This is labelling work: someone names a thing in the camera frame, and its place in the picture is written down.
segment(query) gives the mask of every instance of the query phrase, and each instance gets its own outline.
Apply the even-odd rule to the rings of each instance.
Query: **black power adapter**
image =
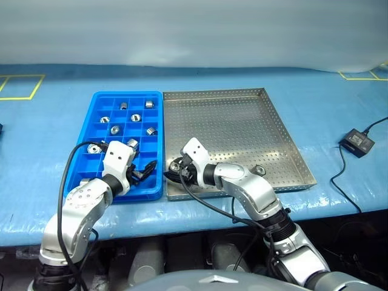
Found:
[[[360,158],[369,153],[375,142],[368,138],[365,133],[352,129],[339,144]]]

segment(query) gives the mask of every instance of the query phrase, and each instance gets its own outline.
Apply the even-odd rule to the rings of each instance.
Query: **stainless steel tray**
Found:
[[[263,88],[164,92],[163,98],[166,170],[195,136],[214,163],[263,166],[264,178],[277,192],[316,184]],[[190,198],[179,184],[167,181],[166,189],[169,200]],[[212,186],[192,190],[200,197],[226,195]]]

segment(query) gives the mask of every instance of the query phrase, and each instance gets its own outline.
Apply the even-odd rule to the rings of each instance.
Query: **perforated metal tray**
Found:
[[[316,184],[263,88],[164,92],[163,98],[166,170],[195,136],[214,163],[263,166],[264,178],[277,192]],[[169,200],[190,198],[179,184],[167,181],[166,189]],[[212,186],[192,190],[201,197],[226,195]]]

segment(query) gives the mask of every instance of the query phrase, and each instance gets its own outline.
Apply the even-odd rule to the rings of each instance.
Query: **blue plastic tray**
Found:
[[[146,108],[146,101],[154,103],[152,109]],[[127,110],[120,110],[126,102]],[[130,117],[140,114],[141,121],[133,122]],[[109,116],[109,123],[100,123],[103,116]],[[112,126],[120,126],[117,135],[111,135]],[[148,136],[146,130],[153,127],[156,136]],[[150,162],[158,164],[152,174],[139,186],[131,186],[124,196],[117,196],[113,203],[155,200],[162,195],[163,165],[163,99],[160,92],[98,92],[93,95],[78,143],[83,141],[127,141],[133,138],[139,142],[140,154],[133,160],[137,170],[143,170]],[[105,153],[88,153],[87,145],[78,150],[69,168],[65,195],[79,185],[83,178],[100,178],[103,170],[102,160]]]

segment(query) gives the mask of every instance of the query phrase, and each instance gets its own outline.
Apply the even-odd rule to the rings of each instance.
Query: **white wall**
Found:
[[[388,59],[388,0],[1,0],[0,64],[307,67]]]

